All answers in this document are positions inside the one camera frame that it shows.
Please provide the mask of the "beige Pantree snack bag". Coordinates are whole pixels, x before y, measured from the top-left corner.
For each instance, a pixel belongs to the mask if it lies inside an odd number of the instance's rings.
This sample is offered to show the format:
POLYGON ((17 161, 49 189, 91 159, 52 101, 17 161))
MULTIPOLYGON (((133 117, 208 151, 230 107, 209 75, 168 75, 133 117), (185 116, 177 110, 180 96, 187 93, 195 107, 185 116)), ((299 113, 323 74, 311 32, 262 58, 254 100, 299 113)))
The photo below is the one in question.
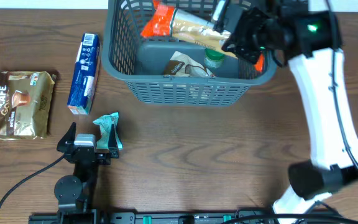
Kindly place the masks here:
POLYGON ((215 77, 214 73, 210 69, 179 51, 175 51, 172 55, 163 71, 163 75, 195 78, 215 77))

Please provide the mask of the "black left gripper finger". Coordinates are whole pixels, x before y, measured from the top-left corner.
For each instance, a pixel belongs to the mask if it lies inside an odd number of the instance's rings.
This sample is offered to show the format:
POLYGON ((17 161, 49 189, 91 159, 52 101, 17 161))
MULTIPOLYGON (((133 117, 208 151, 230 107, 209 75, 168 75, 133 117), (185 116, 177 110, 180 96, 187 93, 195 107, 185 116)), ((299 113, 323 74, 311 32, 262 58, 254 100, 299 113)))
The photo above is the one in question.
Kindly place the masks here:
POLYGON ((113 123, 110 128, 109 138, 108 138, 108 149, 110 151, 118 151, 117 137, 116 137, 116 126, 113 123))
POLYGON ((57 144, 57 151, 58 152, 68 152, 72 145, 74 145, 76 134, 76 123, 72 122, 71 126, 69 127, 68 131, 65 135, 59 140, 57 144))

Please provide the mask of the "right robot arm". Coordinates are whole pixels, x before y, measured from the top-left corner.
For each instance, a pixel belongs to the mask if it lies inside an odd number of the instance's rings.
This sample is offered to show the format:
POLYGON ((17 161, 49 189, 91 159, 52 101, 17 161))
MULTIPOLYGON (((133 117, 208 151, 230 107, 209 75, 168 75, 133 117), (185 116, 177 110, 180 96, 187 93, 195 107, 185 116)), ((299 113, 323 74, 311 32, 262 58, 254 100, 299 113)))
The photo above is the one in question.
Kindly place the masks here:
POLYGON ((344 81, 337 17, 328 7, 311 12, 307 1, 269 1, 262 11, 219 1, 214 29, 230 36, 222 49, 256 63, 263 50, 283 52, 300 91, 310 135, 310 158, 288 168, 290 185, 274 202, 277 223, 345 223, 313 209, 358 181, 358 137, 344 81))

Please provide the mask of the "green lidded jar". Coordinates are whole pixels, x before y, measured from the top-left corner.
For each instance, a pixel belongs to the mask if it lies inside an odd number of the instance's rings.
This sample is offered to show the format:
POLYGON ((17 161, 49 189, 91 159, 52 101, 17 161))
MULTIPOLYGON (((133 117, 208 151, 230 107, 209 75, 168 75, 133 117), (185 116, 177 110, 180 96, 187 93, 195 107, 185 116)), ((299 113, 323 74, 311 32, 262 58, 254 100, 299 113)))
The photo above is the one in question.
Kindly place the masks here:
POLYGON ((225 55, 215 50, 205 49, 204 63, 209 68, 219 68, 224 62, 225 55))

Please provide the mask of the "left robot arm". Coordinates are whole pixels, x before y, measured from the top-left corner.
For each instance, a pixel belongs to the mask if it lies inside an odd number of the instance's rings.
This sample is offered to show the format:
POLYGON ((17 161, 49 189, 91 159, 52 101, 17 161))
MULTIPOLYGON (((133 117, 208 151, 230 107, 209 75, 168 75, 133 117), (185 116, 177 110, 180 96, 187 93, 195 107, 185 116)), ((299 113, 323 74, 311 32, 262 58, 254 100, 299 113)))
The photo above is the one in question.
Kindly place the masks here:
POLYGON ((92 134, 77 134, 76 124, 57 144, 57 151, 74 164, 72 175, 66 175, 55 184, 54 194, 58 200, 59 223, 109 223, 108 213, 92 206, 100 166, 108 166, 112 159, 119 158, 116 125, 112 124, 108 134, 108 148, 96 148, 92 134))

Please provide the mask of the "blue rectangular carton box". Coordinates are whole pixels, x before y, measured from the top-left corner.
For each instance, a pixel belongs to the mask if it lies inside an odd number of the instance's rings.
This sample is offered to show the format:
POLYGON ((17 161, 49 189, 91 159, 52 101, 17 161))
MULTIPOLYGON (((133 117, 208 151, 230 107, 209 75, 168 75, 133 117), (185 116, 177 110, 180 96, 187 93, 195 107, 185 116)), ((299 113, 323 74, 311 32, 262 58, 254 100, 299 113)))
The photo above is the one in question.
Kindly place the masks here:
POLYGON ((83 34, 67 101, 67 107, 74 115, 90 113, 99 74, 100 46, 98 34, 83 34))

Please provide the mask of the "orange biscuit packet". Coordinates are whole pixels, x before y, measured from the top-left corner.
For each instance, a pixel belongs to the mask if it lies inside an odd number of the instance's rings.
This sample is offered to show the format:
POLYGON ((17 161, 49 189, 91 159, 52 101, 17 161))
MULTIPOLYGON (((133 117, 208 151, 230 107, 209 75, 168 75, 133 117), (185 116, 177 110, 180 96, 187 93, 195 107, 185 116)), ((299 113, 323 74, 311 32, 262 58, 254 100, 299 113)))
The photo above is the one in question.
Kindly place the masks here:
POLYGON ((222 50, 231 34, 229 31, 217 32, 211 22, 161 1, 154 1, 153 5, 155 12, 140 33, 143 38, 170 36, 235 57, 233 53, 222 50))

